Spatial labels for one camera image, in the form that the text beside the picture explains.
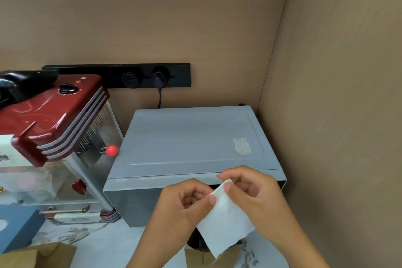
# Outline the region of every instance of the fingernail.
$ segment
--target fingernail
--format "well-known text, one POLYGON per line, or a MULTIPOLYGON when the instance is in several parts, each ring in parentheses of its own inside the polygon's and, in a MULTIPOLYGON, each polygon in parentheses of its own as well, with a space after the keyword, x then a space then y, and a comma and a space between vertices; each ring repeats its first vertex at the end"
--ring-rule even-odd
POLYGON ((232 187, 233 183, 232 182, 227 182, 224 185, 224 190, 227 193, 229 191, 229 189, 232 187))
POLYGON ((211 194, 209 194, 208 195, 208 201, 209 201, 209 203, 211 204, 211 205, 215 205, 215 203, 216 203, 216 197, 214 196, 214 195, 211 195, 211 194))

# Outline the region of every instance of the black cable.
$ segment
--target black cable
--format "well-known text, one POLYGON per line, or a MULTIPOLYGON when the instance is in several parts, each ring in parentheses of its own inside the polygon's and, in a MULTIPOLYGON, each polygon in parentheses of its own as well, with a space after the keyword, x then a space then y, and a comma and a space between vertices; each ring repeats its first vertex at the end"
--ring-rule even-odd
POLYGON ((158 88, 159 91, 159 104, 158 104, 158 109, 160 108, 160 104, 162 103, 162 88, 158 88))

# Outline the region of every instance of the wood grain panel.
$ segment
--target wood grain panel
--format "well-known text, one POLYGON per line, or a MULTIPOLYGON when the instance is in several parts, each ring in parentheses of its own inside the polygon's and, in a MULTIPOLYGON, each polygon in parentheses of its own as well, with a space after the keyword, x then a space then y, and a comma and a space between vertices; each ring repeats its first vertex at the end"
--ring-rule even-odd
POLYGON ((259 117, 332 268, 402 267, 402 0, 286 0, 259 117))
MULTIPOLYGON (((285 0, 0 0, 0 70, 45 64, 190 62, 191 89, 162 107, 256 108, 285 0)), ((112 89, 125 131, 155 89, 112 89)))

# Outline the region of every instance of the person's right hand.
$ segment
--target person's right hand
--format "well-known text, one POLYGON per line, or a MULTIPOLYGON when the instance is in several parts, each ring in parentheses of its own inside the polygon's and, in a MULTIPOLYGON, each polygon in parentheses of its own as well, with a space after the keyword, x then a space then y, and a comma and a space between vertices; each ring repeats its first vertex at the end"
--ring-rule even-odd
POLYGON ((224 190, 274 245, 287 244, 301 230, 274 177, 242 165, 223 171, 218 178, 233 181, 224 190))

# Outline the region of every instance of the white tissue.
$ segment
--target white tissue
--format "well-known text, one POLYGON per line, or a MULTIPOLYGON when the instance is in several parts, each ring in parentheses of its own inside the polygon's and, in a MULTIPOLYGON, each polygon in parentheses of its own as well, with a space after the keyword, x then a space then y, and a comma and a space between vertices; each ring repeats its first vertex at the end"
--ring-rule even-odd
POLYGON ((247 215, 225 193, 224 184, 227 182, 232 181, 226 180, 212 192, 216 197, 216 204, 197 225, 215 258, 254 230, 247 215))

